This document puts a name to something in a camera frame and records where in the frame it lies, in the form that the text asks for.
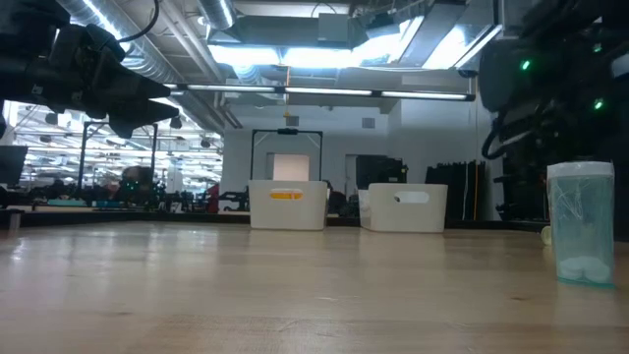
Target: ceiling light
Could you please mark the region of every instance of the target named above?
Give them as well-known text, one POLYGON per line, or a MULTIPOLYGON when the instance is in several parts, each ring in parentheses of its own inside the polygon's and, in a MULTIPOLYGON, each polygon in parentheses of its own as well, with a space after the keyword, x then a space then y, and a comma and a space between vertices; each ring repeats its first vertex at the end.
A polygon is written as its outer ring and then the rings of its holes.
POLYGON ((369 89, 341 89, 341 88, 286 88, 286 93, 338 94, 370 96, 369 89))
POLYGON ((439 43, 426 61, 423 69, 449 69, 465 53, 465 33, 455 26, 439 43))
POLYGON ((218 63, 229 65, 279 65, 277 51, 269 47, 209 45, 218 63))
POLYGON ((282 61, 295 68, 347 68, 358 66, 349 49, 290 48, 282 61))
POLYGON ((400 33, 381 35, 371 38, 365 43, 352 50, 352 56, 356 64, 361 65, 366 60, 370 60, 367 65, 374 64, 373 60, 382 58, 381 63, 385 63, 390 53, 395 49, 400 41, 400 33))
POLYGON ((397 43, 395 49, 391 51, 388 59, 389 63, 397 62, 398 60, 400 60, 400 58, 406 51, 406 48, 408 48, 409 44, 411 44, 411 40, 413 40, 415 34, 417 34, 417 31, 420 30, 420 26, 422 25, 423 21, 424 16, 418 16, 413 20, 408 20, 400 24, 400 32, 402 33, 402 37, 397 43))
POLYGON ((372 21, 366 25, 366 32, 369 38, 377 38, 383 35, 400 32, 400 28, 395 24, 393 16, 388 12, 376 14, 372 21))
POLYGON ((471 100, 473 97, 462 93, 437 93, 437 92, 404 92, 383 91, 382 97, 389 98, 415 98, 415 99, 444 99, 444 100, 471 100))
POLYGON ((273 87, 255 87, 255 86, 239 86, 239 85, 188 85, 191 90, 210 90, 221 92, 252 92, 267 93, 275 92, 273 87))
POLYGON ((466 54, 464 54, 463 57, 461 57, 461 59, 459 59, 456 62, 456 64, 454 64, 454 67, 457 69, 460 69, 465 64, 467 64, 467 62, 469 62, 472 58, 474 58, 477 54, 479 54, 479 52, 483 48, 485 48, 485 46, 492 39, 494 39, 501 31, 502 31, 502 25, 498 25, 494 29, 492 29, 491 32, 488 33, 481 41, 476 43, 476 45, 473 44, 472 48, 466 54))
POLYGON ((111 142, 115 145, 125 145, 127 143, 126 140, 122 139, 122 138, 118 138, 118 137, 107 137, 105 138, 106 141, 111 142))

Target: bin handle cutout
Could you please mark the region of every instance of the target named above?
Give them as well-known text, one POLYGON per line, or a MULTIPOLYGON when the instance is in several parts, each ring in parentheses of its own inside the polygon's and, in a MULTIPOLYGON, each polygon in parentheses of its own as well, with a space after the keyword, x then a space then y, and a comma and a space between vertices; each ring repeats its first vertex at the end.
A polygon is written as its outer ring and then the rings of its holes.
POLYGON ((426 192, 397 192, 393 199, 399 204, 427 204, 430 201, 430 195, 426 192))
POLYGON ((271 190, 270 196, 277 201, 298 201, 304 197, 304 191, 300 189, 276 188, 271 190))

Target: transparent cup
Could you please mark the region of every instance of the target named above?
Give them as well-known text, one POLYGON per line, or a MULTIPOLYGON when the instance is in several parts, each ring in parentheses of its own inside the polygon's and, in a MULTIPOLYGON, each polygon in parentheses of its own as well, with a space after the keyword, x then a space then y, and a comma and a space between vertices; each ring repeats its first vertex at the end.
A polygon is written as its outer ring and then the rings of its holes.
POLYGON ((559 163, 547 172, 557 278, 613 287, 613 165, 559 163))

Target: white storage bin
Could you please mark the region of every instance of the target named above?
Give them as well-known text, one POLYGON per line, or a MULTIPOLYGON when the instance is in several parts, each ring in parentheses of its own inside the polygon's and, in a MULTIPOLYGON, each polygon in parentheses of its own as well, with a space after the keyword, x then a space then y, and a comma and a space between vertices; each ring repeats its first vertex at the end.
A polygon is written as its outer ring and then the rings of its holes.
POLYGON ((382 232, 443 232, 448 186, 372 183, 359 191, 361 226, 382 232))
POLYGON ((252 228, 322 230, 327 210, 324 182, 249 181, 252 228))

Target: table surface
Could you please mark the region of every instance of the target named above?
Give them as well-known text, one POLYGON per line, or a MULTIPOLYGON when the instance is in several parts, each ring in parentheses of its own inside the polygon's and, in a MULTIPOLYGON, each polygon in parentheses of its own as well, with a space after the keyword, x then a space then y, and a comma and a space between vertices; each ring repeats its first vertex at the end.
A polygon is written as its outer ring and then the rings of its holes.
POLYGON ((0 240, 0 353, 629 353, 615 290, 535 234, 109 223, 0 240))

